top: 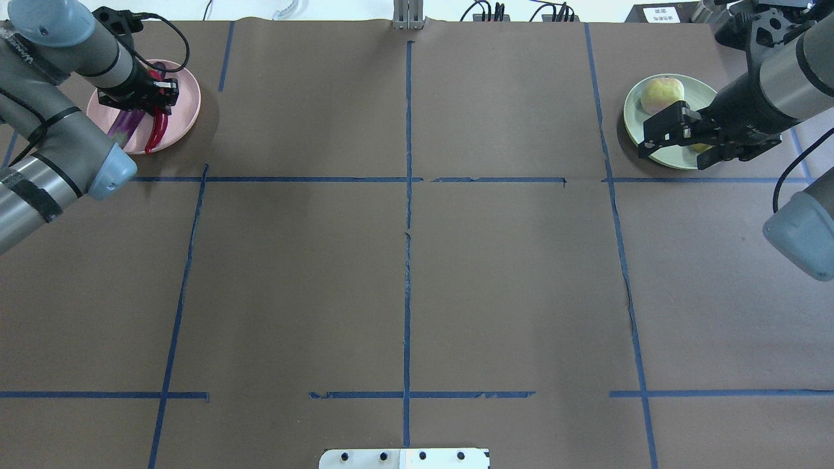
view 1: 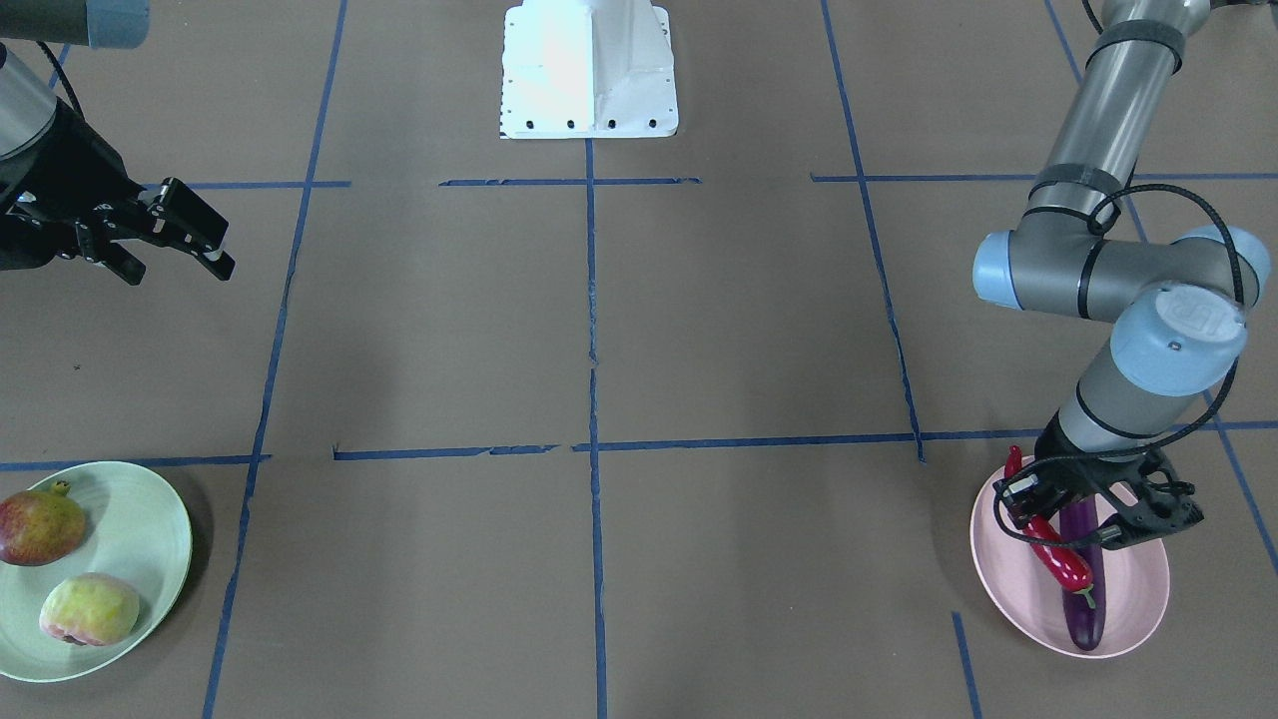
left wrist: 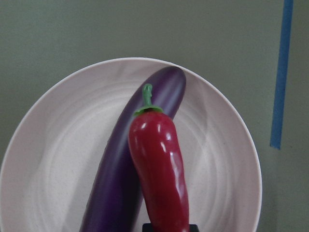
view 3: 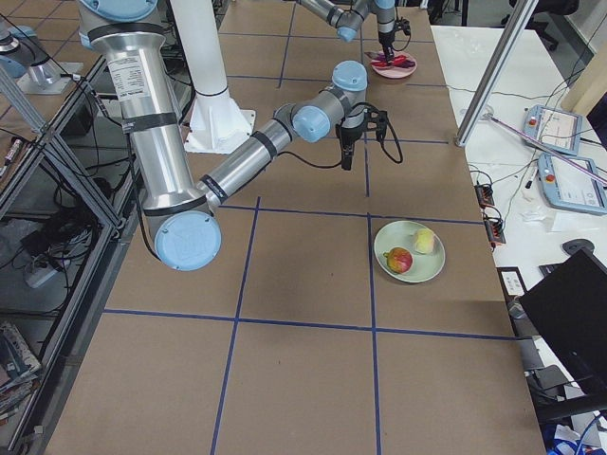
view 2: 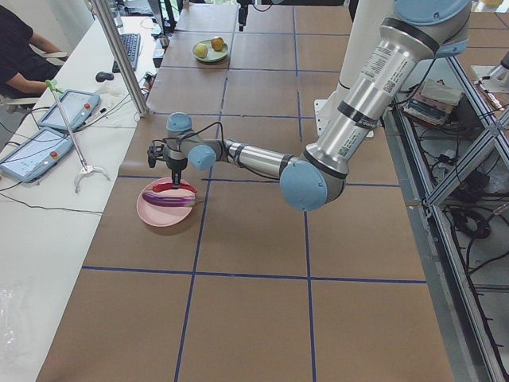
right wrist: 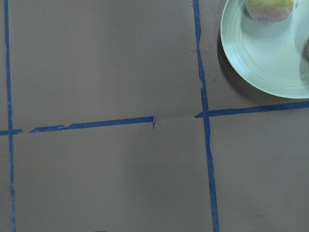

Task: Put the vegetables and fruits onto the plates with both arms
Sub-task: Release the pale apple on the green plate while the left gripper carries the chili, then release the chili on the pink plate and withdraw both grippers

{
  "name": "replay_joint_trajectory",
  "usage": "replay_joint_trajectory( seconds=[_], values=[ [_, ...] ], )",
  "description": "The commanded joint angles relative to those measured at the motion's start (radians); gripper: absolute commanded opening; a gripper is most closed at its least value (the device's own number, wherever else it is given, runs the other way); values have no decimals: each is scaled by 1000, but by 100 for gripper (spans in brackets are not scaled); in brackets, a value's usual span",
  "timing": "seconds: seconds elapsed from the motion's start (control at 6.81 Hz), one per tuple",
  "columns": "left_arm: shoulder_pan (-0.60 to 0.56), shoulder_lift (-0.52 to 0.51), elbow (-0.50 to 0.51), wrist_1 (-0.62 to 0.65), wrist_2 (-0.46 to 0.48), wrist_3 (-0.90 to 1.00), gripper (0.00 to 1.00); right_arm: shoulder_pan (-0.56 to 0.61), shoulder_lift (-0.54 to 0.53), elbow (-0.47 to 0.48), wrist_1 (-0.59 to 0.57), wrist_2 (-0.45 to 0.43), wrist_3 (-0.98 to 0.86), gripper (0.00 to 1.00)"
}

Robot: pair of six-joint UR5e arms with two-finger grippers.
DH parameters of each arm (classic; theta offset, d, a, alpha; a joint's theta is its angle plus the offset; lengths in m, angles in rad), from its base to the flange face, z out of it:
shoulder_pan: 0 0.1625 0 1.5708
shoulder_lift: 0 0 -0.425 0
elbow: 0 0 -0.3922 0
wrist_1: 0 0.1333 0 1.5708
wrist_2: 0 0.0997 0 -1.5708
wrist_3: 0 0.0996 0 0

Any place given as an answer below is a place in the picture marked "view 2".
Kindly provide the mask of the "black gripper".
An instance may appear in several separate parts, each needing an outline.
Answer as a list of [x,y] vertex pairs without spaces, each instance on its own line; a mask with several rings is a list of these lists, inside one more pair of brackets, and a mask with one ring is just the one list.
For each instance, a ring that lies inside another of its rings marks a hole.
[[147,150],[147,162],[149,168],[154,168],[156,162],[165,162],[172,172],[172,187],[181,187],[181,173],[188,165],[188,159],[176,148],[168,143],[168,139],[153,140]]
[[244,25],[247,23],[247,0],[237,0],[237,3],[239,4],[239,31],[244,31]]

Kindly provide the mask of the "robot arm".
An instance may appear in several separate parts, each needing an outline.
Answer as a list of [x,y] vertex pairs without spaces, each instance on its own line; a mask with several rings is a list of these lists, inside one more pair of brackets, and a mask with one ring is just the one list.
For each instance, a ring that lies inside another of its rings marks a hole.
[[223,138],[203,139],[188,115],[173,113],[166,137],[150,145],[148,163],[165,162],[172,187],[179,188],[187,165],[206,170],[230,162],[278,179],[282,196],[294,208],[318,209],[343,192],[349,160],[415,66],[464,51],[470,13],[468,1],[359,2],[340,75],[350,84],[338,84],[317,109],[324,127],[299,157]]

